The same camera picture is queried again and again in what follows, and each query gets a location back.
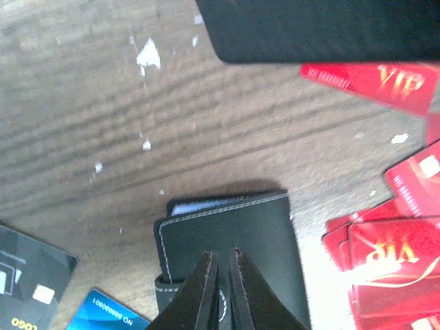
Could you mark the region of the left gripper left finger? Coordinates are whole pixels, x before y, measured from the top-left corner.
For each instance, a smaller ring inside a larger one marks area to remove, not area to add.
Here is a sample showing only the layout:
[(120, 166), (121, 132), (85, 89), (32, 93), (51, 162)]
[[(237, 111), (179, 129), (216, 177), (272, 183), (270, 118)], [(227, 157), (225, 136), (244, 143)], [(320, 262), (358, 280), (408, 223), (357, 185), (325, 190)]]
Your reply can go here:
[(191, 275), (149, 329), (208, 330), (219, 328), (219, 257), (203, 252)]

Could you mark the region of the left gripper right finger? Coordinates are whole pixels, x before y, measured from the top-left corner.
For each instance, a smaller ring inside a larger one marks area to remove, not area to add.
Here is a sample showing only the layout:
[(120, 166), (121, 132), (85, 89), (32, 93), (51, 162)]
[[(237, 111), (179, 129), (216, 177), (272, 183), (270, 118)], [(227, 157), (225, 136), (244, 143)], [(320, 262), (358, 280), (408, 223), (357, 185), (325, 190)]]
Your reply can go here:
[(278, 299), (251, 258), (230, 250), (230, 304), (233, 329), (305, 330)]

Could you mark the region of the black card holder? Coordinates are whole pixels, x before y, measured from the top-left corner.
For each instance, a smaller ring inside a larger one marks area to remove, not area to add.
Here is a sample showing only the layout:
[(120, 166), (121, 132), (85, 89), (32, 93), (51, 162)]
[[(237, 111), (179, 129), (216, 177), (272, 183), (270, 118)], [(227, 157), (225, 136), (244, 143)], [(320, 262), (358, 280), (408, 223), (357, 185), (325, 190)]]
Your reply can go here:
[(161, 274), (155, 279), (165, 310), (205, 251), (219, 254), (219, 327), (232, 328), (229, 255), (247, 254), (284, 306), (311, 327), (303, 270), (286, 190), (174, 199), (154, 223)]

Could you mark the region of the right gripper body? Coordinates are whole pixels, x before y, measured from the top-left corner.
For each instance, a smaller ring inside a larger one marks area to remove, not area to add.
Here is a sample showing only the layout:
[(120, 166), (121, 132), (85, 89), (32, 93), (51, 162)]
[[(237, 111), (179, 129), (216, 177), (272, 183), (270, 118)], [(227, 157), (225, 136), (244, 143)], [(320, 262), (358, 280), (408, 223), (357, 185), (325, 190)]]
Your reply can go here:
[(438, 1), (198, 1), (226, 63), (439, 60)]

